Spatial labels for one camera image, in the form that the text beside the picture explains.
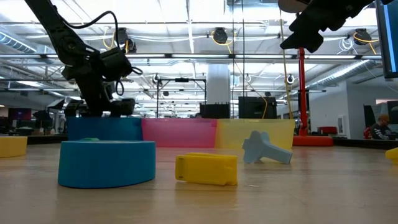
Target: metal frame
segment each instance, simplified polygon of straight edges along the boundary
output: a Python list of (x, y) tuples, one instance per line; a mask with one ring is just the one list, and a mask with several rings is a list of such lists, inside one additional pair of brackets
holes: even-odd
[[(167, 84), (169, 84), (171, 81), (175, 81), (175, 82), (179, 82), (180, 78), (159, 78), (156, 82), (156, 118), (159, 118), (159, 91), (162, 90)], [(188, 80), (191, 82), (195, 82), (202, 91), (205, 92), (205, 103), (206, 103), (206, 97), (207, 97), (207, 84), (206, 84), (206, 80), (205, 79), (197, 79), (197, 78), (184, 78), (184, 80)], [(159, 88), (159, 83), (161, 81), (166, 81), (166, 83), (163, 84), (162, 88)], [(205, 89), (203, 89), (203, 87), (201, 87), (197, 81), (202, 81), (205, 83)]]

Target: person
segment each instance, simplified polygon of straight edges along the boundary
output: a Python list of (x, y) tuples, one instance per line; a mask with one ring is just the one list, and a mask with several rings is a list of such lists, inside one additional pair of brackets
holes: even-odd
[(371, 126), (373, 139), (389, 140), (388, 134), (391, 130), (388, 128), (389, 117), (387, 114), (380, 115), (378, 122)]

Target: pink bin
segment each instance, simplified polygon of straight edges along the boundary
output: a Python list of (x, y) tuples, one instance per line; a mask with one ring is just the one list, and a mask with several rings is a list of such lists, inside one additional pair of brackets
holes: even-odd
[(156, 147), (214, 147), (216, 128), (216, 119), (142, 119), (144, 140)]

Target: white column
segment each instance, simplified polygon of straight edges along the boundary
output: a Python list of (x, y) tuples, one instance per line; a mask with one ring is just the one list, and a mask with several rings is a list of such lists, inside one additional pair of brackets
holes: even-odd
[(231, 99), (228, 64), (209, 64), (207, 72), (207, 104), (229, 103)]

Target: wooden tabletop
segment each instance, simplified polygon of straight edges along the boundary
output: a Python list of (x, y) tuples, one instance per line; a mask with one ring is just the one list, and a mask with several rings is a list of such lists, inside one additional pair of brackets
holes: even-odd
[[(158, 149), (155, 180), (82, 190), (57, 184), (59, 147), (0, 159), (1, 224), (397, 223), (398, 167), (381, 150), (295, 148), (291, 165), (246, 165), (242, 151)], [(177, 182), (175, 156), (186, 152), (238, 155), (238, 186)]]

